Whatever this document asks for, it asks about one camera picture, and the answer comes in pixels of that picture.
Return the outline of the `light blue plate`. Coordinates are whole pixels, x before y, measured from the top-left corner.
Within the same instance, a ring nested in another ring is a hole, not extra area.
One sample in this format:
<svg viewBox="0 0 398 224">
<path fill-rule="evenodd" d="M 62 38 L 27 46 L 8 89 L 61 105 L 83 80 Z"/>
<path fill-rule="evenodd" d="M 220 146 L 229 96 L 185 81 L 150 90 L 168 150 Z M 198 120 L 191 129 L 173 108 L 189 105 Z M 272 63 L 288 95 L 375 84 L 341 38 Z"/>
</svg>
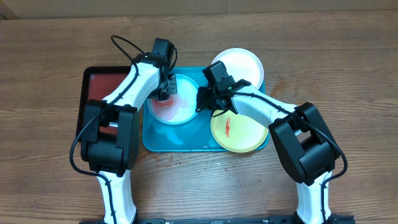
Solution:
<svg viewBox="0 0 398 224">
<path fill-rule="evenodd" d="M 156 107 L 152 104 L 155 99 L 147 100 L 149 111 L 160 122 L 165 124 L 182 124 L 196 116 L 197 83 L 186 75 L 176 74 L 177 94 L 173 104 L 165 107 Z"/>
</svg>

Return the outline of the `yellow plate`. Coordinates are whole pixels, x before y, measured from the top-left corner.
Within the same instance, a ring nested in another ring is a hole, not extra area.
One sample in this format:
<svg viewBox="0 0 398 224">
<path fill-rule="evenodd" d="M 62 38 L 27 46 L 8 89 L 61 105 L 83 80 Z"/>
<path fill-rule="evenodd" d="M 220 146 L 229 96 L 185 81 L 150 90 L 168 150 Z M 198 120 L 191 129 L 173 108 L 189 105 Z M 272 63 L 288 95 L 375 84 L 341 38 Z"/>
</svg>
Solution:
<svg viewBox="0 0 398 224">
<path fill-rule="evenodd" d="M 257 121 L 232 111 L 216 110 L 210 121 L 216 142 L 231 152 L 249 152 L 267 142 L 269 130 Z"/>
</svg>

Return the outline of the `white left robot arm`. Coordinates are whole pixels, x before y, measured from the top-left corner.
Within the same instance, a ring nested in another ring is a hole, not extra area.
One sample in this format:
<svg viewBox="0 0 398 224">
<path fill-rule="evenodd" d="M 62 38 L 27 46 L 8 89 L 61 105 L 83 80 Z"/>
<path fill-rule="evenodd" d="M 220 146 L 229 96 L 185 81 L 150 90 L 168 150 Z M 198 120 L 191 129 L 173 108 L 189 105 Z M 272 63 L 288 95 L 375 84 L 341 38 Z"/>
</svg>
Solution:
<svg viewBox="0 0 398 224">
<path fill-rule="evenodd" d="M 81 158 L 101 186 L 105 214 L 100 223 L 134 223 L 130 171 L 139 152 L 139 109 L 148 98 L 168 100 L 177 93 L 171 72 L 177 49 L 169 40 L 156 38 L 150 52 L 131 57 L 130 71 L 121 84 L 102 100 L 88 100 L 81 114 L 82 128 L 71 148 L 81 145 Z"/>
</svg>

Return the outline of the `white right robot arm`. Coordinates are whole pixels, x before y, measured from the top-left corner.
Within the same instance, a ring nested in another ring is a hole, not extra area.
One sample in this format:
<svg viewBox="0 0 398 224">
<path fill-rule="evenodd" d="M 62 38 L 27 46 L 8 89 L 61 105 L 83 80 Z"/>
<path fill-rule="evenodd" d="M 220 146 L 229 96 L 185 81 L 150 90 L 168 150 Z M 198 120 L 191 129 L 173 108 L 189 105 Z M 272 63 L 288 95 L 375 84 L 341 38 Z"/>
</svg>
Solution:
<svg viewBox="0 0 398 224">
<path fill-rule="evenodd" d="M 348 161 L 317 107 L 283 103 L 239 81 L 217 61 L 203 69 L 208 85 L 197 93 L 196 111 L 231 111 L 266 127 L 282 167 L 297 184 L 296 217 L 302 223 L 331 223 L 328 184 L 341 177 Z"/>
</svg>

